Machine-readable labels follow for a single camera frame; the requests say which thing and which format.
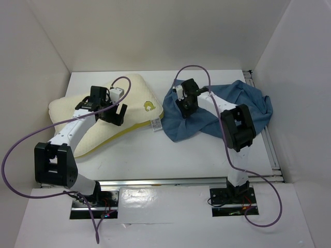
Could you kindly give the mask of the blue pillowcase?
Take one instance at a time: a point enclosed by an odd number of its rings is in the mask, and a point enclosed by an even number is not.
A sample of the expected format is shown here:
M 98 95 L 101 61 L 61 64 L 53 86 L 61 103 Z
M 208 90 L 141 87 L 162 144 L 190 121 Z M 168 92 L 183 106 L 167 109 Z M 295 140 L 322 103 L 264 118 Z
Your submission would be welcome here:
M 255 131 L 257 134 L 267 126 L 273 107 L 269 96 L 263 96 L 256 89 L 240 80 L 228 85 L 212 85 L 211 91 L 218 97 L 236 105 L 248 106 Z M 214 137 L 222 138 L 217 117 L 212 113 L 198 109 L 190 117 L 184 119 L 176 104 L 177 94 L 171 89 L 163 100 L 163 118 L 161 120 L 163 130 L 173 142 L 180 142 L 191 138 L 199 131 Z

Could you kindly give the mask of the cream yellow pillow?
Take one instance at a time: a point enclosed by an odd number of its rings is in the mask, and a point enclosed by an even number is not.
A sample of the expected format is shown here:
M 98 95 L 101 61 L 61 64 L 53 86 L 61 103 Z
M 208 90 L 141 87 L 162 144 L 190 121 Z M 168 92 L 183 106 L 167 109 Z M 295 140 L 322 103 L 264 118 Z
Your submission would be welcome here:
M 76 158 L 89 154 L 102 145 L 119 138 L 131 131 L 151 124 L 151 120 L 163 117 L 163 108 L 152 90 L 139 74 L 126 75 L 131 80 L 128 96 L 121 102 L 127 105 L 124 123 L 121 126 L 99 120 L 91 127 L 79 142 L 74 156 Z M 49 115 L 53 123 L 70 119 L 74 108 L 89 91 L 84 94 L 63 97 L 49 104 Z

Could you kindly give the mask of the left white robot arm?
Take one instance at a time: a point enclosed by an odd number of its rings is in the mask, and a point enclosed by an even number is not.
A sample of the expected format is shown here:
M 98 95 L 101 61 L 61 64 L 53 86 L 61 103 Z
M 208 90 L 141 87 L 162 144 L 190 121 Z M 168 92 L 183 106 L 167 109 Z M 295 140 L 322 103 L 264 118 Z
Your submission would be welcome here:
M 118 102 L 124 94 L 124 89 L 118 87 L 92 86 L 90 94 L 76 105 L 73 120 L 48 142 L 39 142 L 35 146 L 36 181 L 76 191 L 90 206 L 98 205 L 105 196 L 100 183 L 79 174 L 73 154 L 83 136 L 97 121 L 116 126 L 123 124 L 127 105 L 119 107 Z

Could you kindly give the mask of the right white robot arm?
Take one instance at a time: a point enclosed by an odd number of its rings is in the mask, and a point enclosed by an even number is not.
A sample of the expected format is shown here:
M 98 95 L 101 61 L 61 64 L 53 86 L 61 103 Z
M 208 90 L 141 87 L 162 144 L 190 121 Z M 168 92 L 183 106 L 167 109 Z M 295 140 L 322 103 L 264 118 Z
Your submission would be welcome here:
M 172 91 L 177 94 L 176 104 L 184 118 L 198 109 L 204 109 L 218 117 L 231 167 L 225 195 L 230 202 L 238 202 L 249 190 L 248 156 L 256 137 L 248 106 L 230 103 L 206 87 L 199 88 L 194 79 L 173 86 Z

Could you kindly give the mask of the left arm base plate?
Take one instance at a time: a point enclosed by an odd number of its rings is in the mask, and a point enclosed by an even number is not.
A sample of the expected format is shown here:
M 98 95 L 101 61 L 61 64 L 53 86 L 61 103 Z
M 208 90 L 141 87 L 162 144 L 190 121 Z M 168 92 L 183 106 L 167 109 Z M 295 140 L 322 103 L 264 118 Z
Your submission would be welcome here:
M 118 207 L 118 190 L 100 191 L 93 195 L 83 195 L 91 208 L 101 208 L 102 210 L 112 210 Z M 87 204 L 80 195 L 73 195 L 72 206 L 74 208 L 86 208 Z

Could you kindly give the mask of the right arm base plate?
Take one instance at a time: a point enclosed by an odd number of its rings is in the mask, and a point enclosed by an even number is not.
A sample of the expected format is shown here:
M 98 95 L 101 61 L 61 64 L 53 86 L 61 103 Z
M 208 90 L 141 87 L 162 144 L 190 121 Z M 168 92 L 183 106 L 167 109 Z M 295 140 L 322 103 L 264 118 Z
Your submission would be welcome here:
M 249 205 L 257 203 L 253 187 L 239 196 L 231 196 L 226 188 L 212 188 L 209 190 L 210 198 L 207 203 L 214 207 L 221 205 Z

